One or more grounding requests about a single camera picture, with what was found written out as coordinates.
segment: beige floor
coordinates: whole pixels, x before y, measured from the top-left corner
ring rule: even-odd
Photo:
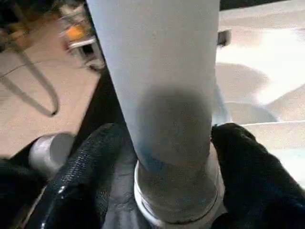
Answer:
[[[25,104],[0,84],[0,156],[12,156],[35,138],[56,132],[77,133],[99,76],[80,69],[80,63],[62,48],[57,23],[44,24],[33,33],[34,45],[26,50],[56,89],[60,111],[46,117]],[[16,54],[0,53],[0,72],[20,65]],[[26,68],[19,68],[7,77],[40,104],[52,109],[48,94]]]

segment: hand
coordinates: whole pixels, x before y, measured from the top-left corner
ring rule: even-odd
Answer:
[[[278,206],[283,199],[291,200],[285,208],[292,207],[294,199],[304,200],[304,191],[280,161],[245,128],[233,123],[214,126],[212,143],[224,179],[224,205],[230,214],[224,217],[226,221],[254,223],[258,215],[262,220],[268,215],[266,209],[271,212],[270,206]]]

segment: white surface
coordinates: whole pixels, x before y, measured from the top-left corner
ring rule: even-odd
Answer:
[[[243,125],[305,188],[305,121]]]
[[[225,102],[262,106],[284,121],[305,120],[304,55],[304,30],[232,29],[231,44],[216,57]]]
[[[137,203],[138,208],[140,209],[141,213],[144,215],[144,217],[150,222],[151,225],[155,225],[157,228],[167,228],[167,229],[208,229],[214,222],[214,220],[221,214],[225,212],[224,206],[223,206],[223,197],[224,197],[224,185],[223,181],[220,175],[220,172],[217,176],[217,185],[218,185],[218,192],[215,199],[213,199],[213,202],[211,202],[210,208],[207,209],[206,214],[199,220],[193,221],[191,223],[187,224],[169,224],[165,221],[162,221],[160,219],[157,219],[153,216],[153,214],[148,211],[147,206],[144,205],[145,199],[142,198],[141,188],[139,187],[137,180],[138,180],[138,168],[139,168],[139,162],[136,165],[135,168],[135,174],[134,174],[134,197],[135,201]]]
[[[214,89],[218,3],[216,0],[187,3],[177,0],[175,4],[163,0],[89,1],[96,31],[140,160],[143,159],[140,148],[145,147],[153,158],[176,166],[189,166],[187,164],[192,158],[196,171],[199,168],[197,161],[204,157],[204,152],[208,152],[206,145]],[[191,95],[180,98],[185,96],[184,91]],[[168,113],[161,110],[161,106],[168,106],[170,100],[187,100],[193,94],[206,107],[203,115],[200,114],[202,111],[192,114],[197,115],[196,126],[173,123],[172,115],[177,121],[183,115],[176,107],[173,107],[175,114],[170,110]],[[164,125],[165,130],[161,130],[160,125]],[[180,137],[183,142],[169,130],[174,126],[184,130]],[[205,131],[199,133],[197,139],[188,139],[188,133],[194,134],[198,129]],[[179,147],[173,147],[172,141]]]
[[[230,111],[231,119],[240,125],[279,121],[270,111],[257,105],[226,103],[225,106]]]
[[[208,214],[222,189],[213,148],[204,163],[202,170],[189,180],[185,174],[192,168],[180,167],[179,171],[174,170],[175,174],[167,168],[154,173],[139,164],[135,184],[148,211],[167,223],[196,221]]]
[[[220,12],[222,30],[232,27],[304,28],[305,1],[287,0]]]

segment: black fabric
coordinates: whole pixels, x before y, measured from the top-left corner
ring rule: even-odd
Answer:
[[[133,197],[136,161],[124,127],[100,127],[47,185],[26,229],[149,228]]]
[[[119,100],[107,68],[101,72],[80,130],[75,137],[71,153],[75,153],[87,137],[105,123],[125,124]]]
[[[9,23],[18,22],[18,18],[12,10],[10,1],[0,1],[0,28],[4,28]]]
[[[304,190],[253,134],[236,124],[214,126],[212,143],[224,180],[224,206],[230,213],[218,219],[215,228],[305,228]]]
[[[0,159],[0,223],[6,229],[18,221],[16,216],[32,205],[45,180],[35,171]]]
[[[246,8],[284,0],[221,0],[220,10]]]

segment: pvc pipe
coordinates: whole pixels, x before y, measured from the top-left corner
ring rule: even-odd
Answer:
[[[219,1],[88,5],[140,161],[140,202],[164,223],[201,219],[220,186],[210,157]]]

